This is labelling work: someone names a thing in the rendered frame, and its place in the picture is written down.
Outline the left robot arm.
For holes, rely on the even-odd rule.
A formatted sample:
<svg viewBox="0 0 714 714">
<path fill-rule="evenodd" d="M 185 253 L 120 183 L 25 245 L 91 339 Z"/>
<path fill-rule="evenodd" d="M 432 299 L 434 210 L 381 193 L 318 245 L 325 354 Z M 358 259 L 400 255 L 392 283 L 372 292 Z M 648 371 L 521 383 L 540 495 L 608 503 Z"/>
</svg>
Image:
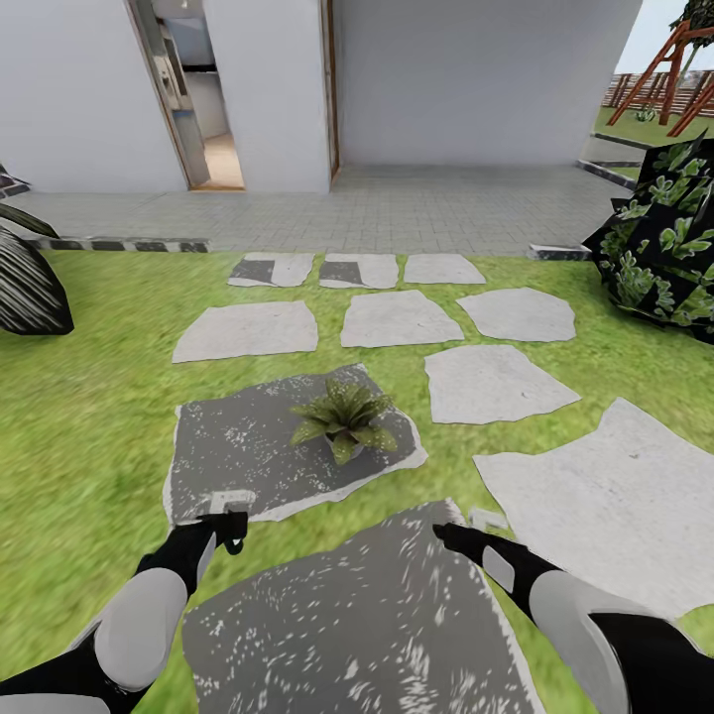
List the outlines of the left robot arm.
<svg viewBox="0 0 714 714">
<path fill-rule="evenodd" d="M 168 666 L 188 597 L 215 549 L 247 536 L 252 491 L 213 493 L 209 515 L 178 523 L 156 554 L 58 657 L 0 682 L 0 714 L 130 714 Z"/>
</svg>

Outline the insectifuge atomizer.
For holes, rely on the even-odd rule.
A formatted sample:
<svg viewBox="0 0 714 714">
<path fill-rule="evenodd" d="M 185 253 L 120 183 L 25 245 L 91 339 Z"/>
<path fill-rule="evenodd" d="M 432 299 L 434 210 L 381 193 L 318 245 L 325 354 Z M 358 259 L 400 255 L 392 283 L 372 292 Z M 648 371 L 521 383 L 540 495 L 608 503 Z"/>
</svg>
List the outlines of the insectifuge atomizer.
<svg viewBox="0 0 714 714">
<path fill-rule="evenodd" d="M 237 555 L 243 549 L 243 538 L 233 538 L 224 542 L 223 544 L 225 544 L 227 552 L 230 555 Z"/>
</svg>

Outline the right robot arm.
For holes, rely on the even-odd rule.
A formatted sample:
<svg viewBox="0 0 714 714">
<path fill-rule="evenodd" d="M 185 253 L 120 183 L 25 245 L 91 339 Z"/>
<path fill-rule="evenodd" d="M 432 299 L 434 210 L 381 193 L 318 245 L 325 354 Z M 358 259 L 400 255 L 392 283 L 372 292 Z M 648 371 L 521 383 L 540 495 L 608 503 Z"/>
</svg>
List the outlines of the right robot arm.
<svg viewBox="0 0 714 714">
<path fill-rule="evenodd" d="M 665 616 L 592 586 L 527 545 L 486 533 L 504 515 L 432 525 L 502 587 L 549 640 L 599 714 L 714 714 L 714 659 Z"/>
</svg>

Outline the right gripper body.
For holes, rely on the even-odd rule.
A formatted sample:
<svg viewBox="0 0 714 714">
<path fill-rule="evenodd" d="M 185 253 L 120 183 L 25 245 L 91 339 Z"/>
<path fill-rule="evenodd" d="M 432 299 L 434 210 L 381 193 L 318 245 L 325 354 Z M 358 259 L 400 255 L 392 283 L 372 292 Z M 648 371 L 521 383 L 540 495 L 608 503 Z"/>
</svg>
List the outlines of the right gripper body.
<svg viewBox="0 0 714 714">
<path fill-rule="evenodd" d="M 478 536 L 486 535 L 486 532 L 481 533 L 478 529 L 467 529 L 453 523 L 447 523 L 443 545 L 446 549 L 462 553 L 478 565 L 478 561 L 472 557 L 472 541 Z"/>
</svg>

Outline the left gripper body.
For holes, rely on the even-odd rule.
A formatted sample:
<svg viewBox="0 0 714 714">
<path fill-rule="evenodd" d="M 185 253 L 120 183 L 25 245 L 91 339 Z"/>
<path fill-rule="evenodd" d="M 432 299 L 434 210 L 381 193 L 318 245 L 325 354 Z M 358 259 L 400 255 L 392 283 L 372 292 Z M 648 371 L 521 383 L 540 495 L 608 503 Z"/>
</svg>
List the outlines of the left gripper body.
<svg viewBox="0 0 714 714">
<path fill-rule="evenodd" d="M 244 538 L 247 536 L 248 512 L 224 513 L 223 515 L 199 515 L 198 519 L 214 519 L 223 526 L 222 543 L 233 538 Z"/>
</svg>

